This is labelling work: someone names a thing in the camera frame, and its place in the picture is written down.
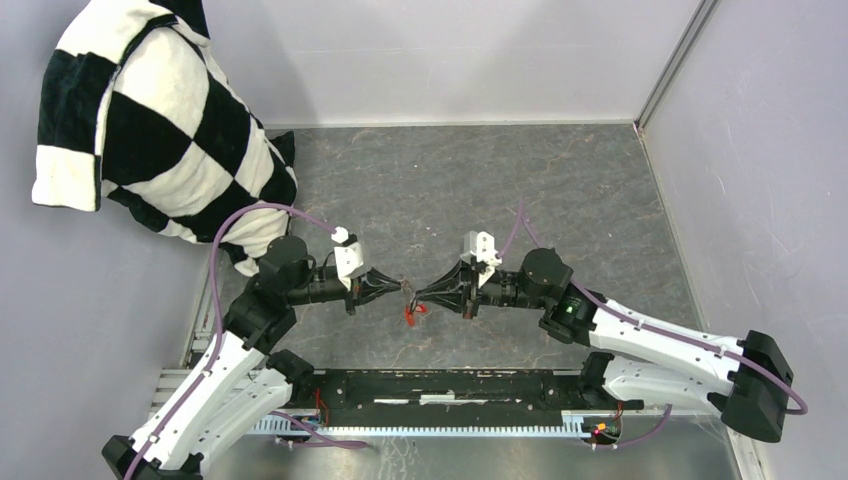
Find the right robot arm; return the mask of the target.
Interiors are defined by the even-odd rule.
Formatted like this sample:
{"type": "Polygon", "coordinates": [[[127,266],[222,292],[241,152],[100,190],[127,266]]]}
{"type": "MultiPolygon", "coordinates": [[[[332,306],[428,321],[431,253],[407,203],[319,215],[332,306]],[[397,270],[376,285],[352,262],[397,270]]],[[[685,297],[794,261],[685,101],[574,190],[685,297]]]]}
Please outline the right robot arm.
{"type": "Polygon", "coordinates": [[[466,254],[411,303],[467,319],[482,306],[539,310],[550,337],[593,351],[577,382],[585,405],[670,404],[714,415],[754,440],[782,439],[794,374],[773,337],[751,330],[736,338],[661,321],[579,286],[572,275],[551,248],[531,250],[517,271],[466,254]]]}

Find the metal key organizer red handle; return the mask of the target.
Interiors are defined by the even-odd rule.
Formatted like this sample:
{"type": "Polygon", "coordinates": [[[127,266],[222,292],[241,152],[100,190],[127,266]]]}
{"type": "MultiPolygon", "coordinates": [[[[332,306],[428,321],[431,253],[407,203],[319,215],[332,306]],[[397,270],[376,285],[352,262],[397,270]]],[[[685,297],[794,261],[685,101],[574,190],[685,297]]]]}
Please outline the metal key organizer red handle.
{"type": "Polygon", "coordinates": [[[400,287],[404,297],[404,321],[409,327],[414,327],[418,319],[426,318],[430,314],[430,310],[420,302],[416,289],[408,278],[400,279],[400,287]]]}

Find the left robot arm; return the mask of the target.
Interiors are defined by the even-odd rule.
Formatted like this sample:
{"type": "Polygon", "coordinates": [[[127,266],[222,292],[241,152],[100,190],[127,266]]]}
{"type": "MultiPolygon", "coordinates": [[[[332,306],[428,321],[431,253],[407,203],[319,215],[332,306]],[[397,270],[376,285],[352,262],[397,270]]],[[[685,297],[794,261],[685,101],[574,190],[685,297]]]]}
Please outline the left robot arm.
{"type": "Polygon", "coordinates": [[[312,399],[313,367],[274,350],[295,325],[296,307],[340,302],[352,314],[402,288],[366,264],[355,238],[331,256],[334,264],[318,263],[296,236],[270,243],[258,274],[217,314],[213,339],[176,391],[132,435],[115,435],[103,447],[117,478],[200,479],[272,411],[312,399]]]}

